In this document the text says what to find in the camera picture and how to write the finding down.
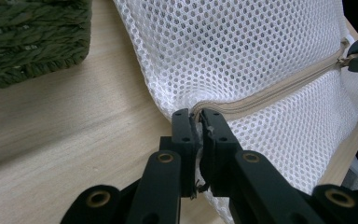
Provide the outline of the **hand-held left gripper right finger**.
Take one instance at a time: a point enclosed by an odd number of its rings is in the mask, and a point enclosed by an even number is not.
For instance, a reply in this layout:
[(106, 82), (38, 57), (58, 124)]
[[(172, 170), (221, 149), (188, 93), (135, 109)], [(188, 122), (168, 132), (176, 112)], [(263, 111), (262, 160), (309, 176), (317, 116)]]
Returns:
[(203, 150), (200, 173), (205, 181), (202, 189), (209, 189), (214, 197), (228, 197), (233, 186), (230, 164), (240, 146), (224, 116), (212, 109), (203, 109)]

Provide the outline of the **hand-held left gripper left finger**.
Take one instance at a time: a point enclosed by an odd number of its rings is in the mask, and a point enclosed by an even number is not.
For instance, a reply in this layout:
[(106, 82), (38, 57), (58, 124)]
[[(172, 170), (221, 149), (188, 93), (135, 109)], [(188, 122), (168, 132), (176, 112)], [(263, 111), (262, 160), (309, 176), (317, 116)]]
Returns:
[(173, 151), (180, 156), (181, 196), (195, 198), (197, 196), (195, 179), (197, 136), (194, 120), (187, 108), (172, 114), (172, 135), (160, 138), (159, 149)]

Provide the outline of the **white cloth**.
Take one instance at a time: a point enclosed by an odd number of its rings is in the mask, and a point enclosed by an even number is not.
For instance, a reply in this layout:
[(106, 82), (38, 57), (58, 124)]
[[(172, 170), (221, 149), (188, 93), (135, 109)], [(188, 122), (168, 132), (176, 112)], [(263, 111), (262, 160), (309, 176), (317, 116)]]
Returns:
[(311, 192), (358, 132), (341, 0), (114, 0), (157, 107), (220, 111), (242, 148)]

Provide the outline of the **green woven basket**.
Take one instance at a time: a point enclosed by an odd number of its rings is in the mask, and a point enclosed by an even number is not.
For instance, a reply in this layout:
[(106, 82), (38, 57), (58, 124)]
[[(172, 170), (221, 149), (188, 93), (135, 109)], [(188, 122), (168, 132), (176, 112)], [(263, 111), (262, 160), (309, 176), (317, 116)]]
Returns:
[(0, 0), (0, 88), (82, 63), (92, 0)]

